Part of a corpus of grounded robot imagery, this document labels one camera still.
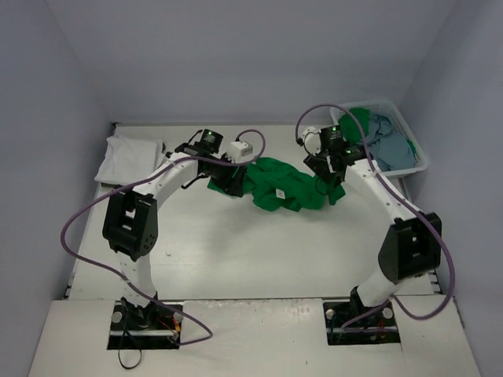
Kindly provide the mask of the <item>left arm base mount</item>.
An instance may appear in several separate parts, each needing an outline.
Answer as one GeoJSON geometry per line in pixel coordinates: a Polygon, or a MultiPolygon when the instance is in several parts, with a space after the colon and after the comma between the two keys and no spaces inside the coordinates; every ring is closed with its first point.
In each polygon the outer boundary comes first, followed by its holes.
{"type": "Polygon", "coordinates": [[[107,350],[178,350],[181,333],[182,317],[172,310],[149,305],[142,317],[115,302],[107,350]]]}

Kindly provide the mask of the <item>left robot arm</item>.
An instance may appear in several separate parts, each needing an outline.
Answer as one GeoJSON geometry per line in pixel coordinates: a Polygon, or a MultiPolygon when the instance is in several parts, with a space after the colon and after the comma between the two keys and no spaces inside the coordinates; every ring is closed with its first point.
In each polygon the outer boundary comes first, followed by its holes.
{"type": "Polygon", "coordinates": [[[157,298],[152,281],[150,252],[159,236],[158,211],[177,190],[201,178],[210,178],[231,196],[242,196],[246,166],[253,153],[245,141],[230,142],[218,156],[223,136],[205,129],[198,141],[179,145],[150,175],[151,181],[111,196],[103,237],[119,260],[119,271],[144,294],[157,298]]]}

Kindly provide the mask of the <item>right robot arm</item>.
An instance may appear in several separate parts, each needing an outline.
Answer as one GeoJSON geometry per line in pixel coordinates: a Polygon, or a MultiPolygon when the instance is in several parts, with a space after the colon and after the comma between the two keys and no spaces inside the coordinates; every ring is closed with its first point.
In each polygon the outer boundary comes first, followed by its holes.
{"type": "Polygon", "coordinates": [[[439,266],[441,247],[431,230],[441,232],[441,220],[423,213],[393,188],[376,161],[367,159],[362,146],[350,146],[338,126],[309,126],[298,143],[307,152],[303,162],[318,178],[330,188],[343,182],[352,187],[388,225],[376,269],[353,288],[347,305],[349,317],[364,324],[407,280],[439,266]]]}

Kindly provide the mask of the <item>green t-shirt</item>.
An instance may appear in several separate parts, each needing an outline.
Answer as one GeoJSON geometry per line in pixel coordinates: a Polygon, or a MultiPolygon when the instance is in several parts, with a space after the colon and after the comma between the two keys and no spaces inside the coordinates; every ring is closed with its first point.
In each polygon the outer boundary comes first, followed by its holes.
{"type": "Polygon", "coordinates": [[[327,185],[316,176],[270,157],[248,166],[243,188],[257,207],[269,212],[281,207],[295,212],[320,210],[326,203],[333,206],[345,196],[341,184],[327,185]]]}

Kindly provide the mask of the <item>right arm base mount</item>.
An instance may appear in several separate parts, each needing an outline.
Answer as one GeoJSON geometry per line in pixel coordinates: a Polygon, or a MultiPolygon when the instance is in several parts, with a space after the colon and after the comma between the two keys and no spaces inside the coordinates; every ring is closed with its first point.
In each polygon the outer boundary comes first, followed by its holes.
{"type": "Polygon", "coordinates": [[[401,342],[395,311],[390,302],[379,311],[357,316],[348,301],[323,301],[326,339],[329,346],[375,346],[401,342]]]}

